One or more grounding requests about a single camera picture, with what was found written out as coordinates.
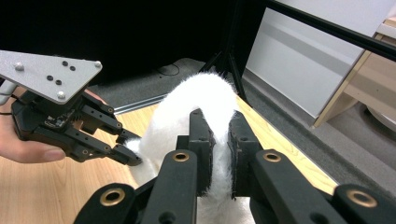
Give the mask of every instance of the floor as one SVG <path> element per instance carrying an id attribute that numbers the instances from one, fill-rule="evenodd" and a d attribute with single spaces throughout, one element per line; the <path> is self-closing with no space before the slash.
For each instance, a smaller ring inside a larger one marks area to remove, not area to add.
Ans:
<path id="1" fill-rule="evenodd" d="M 155 104 L 204 65 L 180 59 L 128 79 L 91 86 L 116 113 Z M 246 70 L 242 83 L 248 102 L 306 156 L 339 184 L 355 183 L 396 200 L 396 134 L 355 105 L 318 128 L 314 119 Z"/>

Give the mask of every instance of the wire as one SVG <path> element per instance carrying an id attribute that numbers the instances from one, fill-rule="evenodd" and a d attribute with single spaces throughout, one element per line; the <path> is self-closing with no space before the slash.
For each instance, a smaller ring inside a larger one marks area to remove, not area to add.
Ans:
<path id="1" fill-rule="evenodd" d="M 175 74 L 165 74 L 165 73 L 162 73 L 159 69 L 155 69 L 158 73 L 160 73 L 161 75 L 163 75 L 163 76 L 167 76 L 167 77 L 173 77 L 173 76 L 176 76 L 176 75 L 178 75 L 178 73 L 180 72 L 180 68 L 177 66 L 177 65 L 175 65 L 174 63 L 172 63 L 171 65 L 173 65 L 175 68 L 177 68 L 177 72 L 175 73 Z"/>

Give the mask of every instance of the tripod leg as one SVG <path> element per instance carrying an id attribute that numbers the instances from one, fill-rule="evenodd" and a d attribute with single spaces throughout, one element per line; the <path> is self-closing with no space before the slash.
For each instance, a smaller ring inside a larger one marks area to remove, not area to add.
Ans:
<path id="1" fill-rule="evenodd" d="M 241 81 L 242 78 L 239 74 L 238 67 L 236 66 L 235 58 L 231 53 L 229 54 L 228 60 L 231 67 L 231 72 L 233 73 L 233 81 L 235 83 L 236 90 L 238 91 L 238 95 L 241 97 L 242 100 L 244 100 L 248 105 L 251 106 L 251 104 L 248 102 L 248 98 L 245 95 L 245 90 L 242 86 Z"/>
<path id="2" fill-rule="evenodd" d="M 199 72 L 206 72 L 208 71 L 213 65 L 215 65 L 215 63 L 219 60 L 220 56 L 222 55 L 222 52 L 219 52 L 217 54 L 215 54 L 210 60 L 209 62 L 207 62 L 206 64 L 204 64 L 204 66 L 199 70 Z"/>

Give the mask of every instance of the white fluffy object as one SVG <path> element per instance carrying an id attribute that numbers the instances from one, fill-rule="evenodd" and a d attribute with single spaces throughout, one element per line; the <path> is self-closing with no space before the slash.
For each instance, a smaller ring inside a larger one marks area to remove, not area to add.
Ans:
<path id="1" fill-rule="evenodd" d="M 164 156 L 176 148 L 178 135 L 189 135 L 190 112 L 200 108 L 213 132 L 211 186 L 198 198 L 197 223 L 254 223 L 248 198 L 231 199 L 231 155 L 227 146 L 229 122 L 238 110 L 233 86 L 217 74 L 199 73 L 176 86 L 159 104 L 141 139 L 130 139 L 126 146 L 142 159 L 131 167 L 141 186 L 157 176 Z"/>

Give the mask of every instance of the black backdrop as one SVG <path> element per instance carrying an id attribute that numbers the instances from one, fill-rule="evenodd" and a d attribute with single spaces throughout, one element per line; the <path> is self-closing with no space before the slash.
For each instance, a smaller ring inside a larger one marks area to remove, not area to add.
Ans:
<path id="1" fill-rule="evenodd" d="M 141 74 L 181 58 L 207 62 L 219 51 L 230 1 L 7 1 L 0 49 L 101 61 L 92 84 Z M 235 44 L 240 71 L 263 8 L 245 3 Z"/>

